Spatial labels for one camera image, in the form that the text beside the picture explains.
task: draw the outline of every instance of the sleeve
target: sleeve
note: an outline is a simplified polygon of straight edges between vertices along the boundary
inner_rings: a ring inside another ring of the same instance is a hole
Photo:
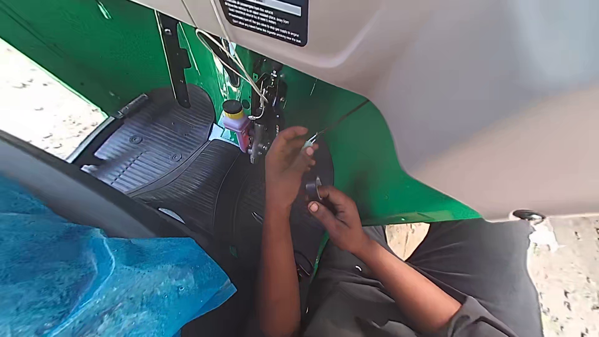
[[[488,312],[476,299],[467,296],[459,311],[441,331],[431,337],[518,337]]]

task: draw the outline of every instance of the warning label sticker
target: warning label sticker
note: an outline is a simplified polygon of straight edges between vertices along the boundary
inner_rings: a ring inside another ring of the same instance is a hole
[[[230,24],[305,46],[308,0],[220,0]]]

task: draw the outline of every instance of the hand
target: hand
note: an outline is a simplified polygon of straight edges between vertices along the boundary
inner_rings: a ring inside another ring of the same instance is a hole
[[[356,203],[333,186],[321,186],[318,192],[335,207],[337,215],[333,215],[328,208],[316,201],[308,204],[308,210],[322,222],[333,243],[354,255],[368,249],[371,240],[362,229]]]
[[[279,133],[266,155],[267,208],[291,210],[298,195],[301,177],[316,164],[312,159],[318,145],[302,150],[308,132],[304,127],[290,127]]]

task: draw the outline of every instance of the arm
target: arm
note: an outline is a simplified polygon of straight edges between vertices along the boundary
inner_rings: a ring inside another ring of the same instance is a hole
[[[337,214],[317,202],[308,208],[326,227],[333,243],[356,255],[374,272],[421,332],[436,332],[447,324],[460,309],[460,303],[371,240],[362,230],[356,204],[348,196],[331,186],[321,187],[319,192]]]
[[[300,288],[289,214],[301,185],[301,177],[316,162],[317,145],[302,150],[308,130],[282,131],[266,157],[266,210],[262,228],[262,267],[258,314],[267,336],[292,336],[300,328]]]

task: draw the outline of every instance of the fingernail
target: fingernail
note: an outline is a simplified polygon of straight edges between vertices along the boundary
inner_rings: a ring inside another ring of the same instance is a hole
[[[310,212],[316,212],[318,210],[318,204],[317,203],[311,203],[309,205],[310,208]]]

